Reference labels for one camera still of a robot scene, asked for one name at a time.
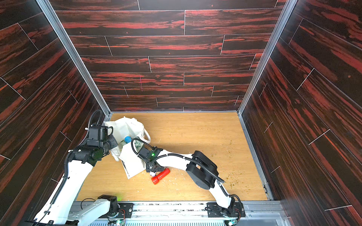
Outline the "blue flashlight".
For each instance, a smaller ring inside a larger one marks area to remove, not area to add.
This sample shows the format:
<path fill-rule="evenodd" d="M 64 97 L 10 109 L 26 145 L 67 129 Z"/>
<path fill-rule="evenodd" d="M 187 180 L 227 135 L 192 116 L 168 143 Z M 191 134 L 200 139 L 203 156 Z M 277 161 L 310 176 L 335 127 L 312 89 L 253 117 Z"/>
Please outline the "blue flashlight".
<path fill-rule="evenodd" d="M 130 143 L 132 141 L 132 138 L 130 136 L 126 136 L 124 138 L 125 143 Z"/>

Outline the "white canvas tote bag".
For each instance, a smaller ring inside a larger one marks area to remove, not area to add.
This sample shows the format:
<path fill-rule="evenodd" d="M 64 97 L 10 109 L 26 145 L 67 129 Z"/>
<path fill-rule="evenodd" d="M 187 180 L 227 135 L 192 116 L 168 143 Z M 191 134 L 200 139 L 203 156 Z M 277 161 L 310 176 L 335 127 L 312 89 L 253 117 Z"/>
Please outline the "white canvas tote bag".
<path fill-rule="evenodd" d="M 139 151 L 144 143 L 150 143 L 151 137 L 144 125 L 135 118 L 123 117 L 116 121 L 107 121 L 105 126 L 113 128 L 118 147 L 110 150 L 117 162 L 121 162 L 128 179 L 146 169 L 144 161 L 134 153 Z M 130 136 L 132 141 L 125 143 L 124 138 Z"/>

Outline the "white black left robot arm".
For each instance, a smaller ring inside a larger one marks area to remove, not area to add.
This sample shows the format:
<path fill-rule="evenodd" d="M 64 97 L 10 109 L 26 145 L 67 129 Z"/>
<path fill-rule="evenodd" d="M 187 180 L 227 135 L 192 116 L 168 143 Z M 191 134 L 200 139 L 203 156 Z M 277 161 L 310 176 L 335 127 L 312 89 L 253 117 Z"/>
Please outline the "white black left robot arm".
<path fill-rule="evenodd" d="M 91 135 L 80 146 L 71 150 L 64 162 L 64 174 L 52 197 L 37 213 L 31 226 L 88 226 L 99 217 L 119 216 L 117 197 L 101 195 L 91 205 L 75 214 L 71 207 L 85 179 L 93 167 L 109 151 L 117 147 L 112 135 Z"/>

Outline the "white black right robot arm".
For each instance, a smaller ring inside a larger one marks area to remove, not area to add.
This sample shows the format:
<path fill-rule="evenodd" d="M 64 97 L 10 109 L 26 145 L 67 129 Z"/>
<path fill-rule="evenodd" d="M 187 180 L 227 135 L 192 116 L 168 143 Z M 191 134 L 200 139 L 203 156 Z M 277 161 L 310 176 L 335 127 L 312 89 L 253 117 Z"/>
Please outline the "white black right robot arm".
<path fill-rule="evenodd" d="M 152 147 L 150 150 L 141 148 L 134 151 L 137 157 L 146 164 L 146 171 L 155 174 L 152 182 L 157 184 L 170 173 L 170 167 L 187 172 L 193 182 L 200 188 L 208 190 L 216 200 L 206 210 L 212 216 L 245 217 L 244 206 L 237 195 L 229 194 L 223 186 L 224 180 L 219 177 L 217 165 L 202 152 L 178 154 Z"/>

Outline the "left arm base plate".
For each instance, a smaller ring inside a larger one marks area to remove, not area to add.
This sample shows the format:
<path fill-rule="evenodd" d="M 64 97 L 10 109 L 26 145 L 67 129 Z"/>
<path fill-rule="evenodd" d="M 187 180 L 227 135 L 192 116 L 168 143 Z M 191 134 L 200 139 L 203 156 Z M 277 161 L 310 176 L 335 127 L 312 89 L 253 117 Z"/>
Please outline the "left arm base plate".
<path fill-rule="evenodd" d="M 118 207 L 111 206 L 111 209 L 108 213 L 99 217 L 99 219 L 116 219 L 116 218 L 131 218 L 133 214 L 132 202 L 118 202 Z"/>

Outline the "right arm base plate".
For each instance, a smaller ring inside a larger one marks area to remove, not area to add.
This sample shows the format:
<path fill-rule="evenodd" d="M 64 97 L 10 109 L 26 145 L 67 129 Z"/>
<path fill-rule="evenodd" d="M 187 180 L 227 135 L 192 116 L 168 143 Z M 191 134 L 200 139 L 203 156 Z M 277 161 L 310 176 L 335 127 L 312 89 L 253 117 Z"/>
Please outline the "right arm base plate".
<path fill-rule="evenodd" d="M 208 202 L 205 210 L 209 218 L 244 218 L 246 216 L 242 203 L 232 201 L 231 204 L 230 207 L 224 208 L 216 202 Z"/>

